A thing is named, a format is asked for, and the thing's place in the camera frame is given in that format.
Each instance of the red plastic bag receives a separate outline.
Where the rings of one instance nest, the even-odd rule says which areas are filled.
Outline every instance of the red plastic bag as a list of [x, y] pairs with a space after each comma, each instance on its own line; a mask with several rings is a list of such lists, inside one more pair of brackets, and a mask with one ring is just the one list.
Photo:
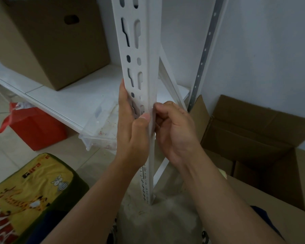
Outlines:
[[33, 151], [67, 138], [63, 123], [28, 102], [10, 103], [10, 115], [1, 124], [0, 133], [7, 126]]

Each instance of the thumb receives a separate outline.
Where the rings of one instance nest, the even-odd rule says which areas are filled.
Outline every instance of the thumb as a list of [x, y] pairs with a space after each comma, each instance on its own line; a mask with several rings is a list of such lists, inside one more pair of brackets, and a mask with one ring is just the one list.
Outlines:
[[144, 113], [132, 123], [131, 141], [137, 144], [148, 140], [147, 127], [150, 122], [150, 114]]

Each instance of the plastic container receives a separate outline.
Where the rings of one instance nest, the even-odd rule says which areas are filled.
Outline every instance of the plastic container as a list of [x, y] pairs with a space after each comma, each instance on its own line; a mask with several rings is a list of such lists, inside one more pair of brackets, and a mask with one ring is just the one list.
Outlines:
[[79, 134], [87, 151], [92, 146], [116, 151], [118, 116], [119, 104], [117, 100], [105, 98]]

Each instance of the white metal shelf post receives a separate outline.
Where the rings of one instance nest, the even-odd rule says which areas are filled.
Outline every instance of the white metal shelf post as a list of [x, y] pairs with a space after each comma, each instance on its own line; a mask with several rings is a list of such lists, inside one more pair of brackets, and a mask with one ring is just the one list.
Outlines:
[[144, 201], [153, 201], [155, 114], [157, 98], [162, 0], [112, 0], [124, 82], [135, 118], [143, 112], [152, 116], [149, 124], [150, 151], [140, 169]]

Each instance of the tiled floor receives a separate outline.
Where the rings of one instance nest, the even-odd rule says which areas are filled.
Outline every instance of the tiled floor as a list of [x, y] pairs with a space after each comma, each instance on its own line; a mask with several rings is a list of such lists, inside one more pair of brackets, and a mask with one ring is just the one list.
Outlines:
[[[0, 125], [8, 115], [8, 103], [0, 96]], [[49, 152], [70, 165], [92, 186], [113, 160], [105, 149], [86, 151], [77, 133], [41, 151], [31, 150], [11, 128], [0, 134], [0, 182], [37, 154]], [[156, 151], [156, 163], [163, 157]], [[201, 243], [201, 223], [190, 197], [179, 193], [182, 180], [168, 165], [155, 187], [152, 206], [141, 197], [139, 175], [132, 180], [118, 214], [119, 243]]]

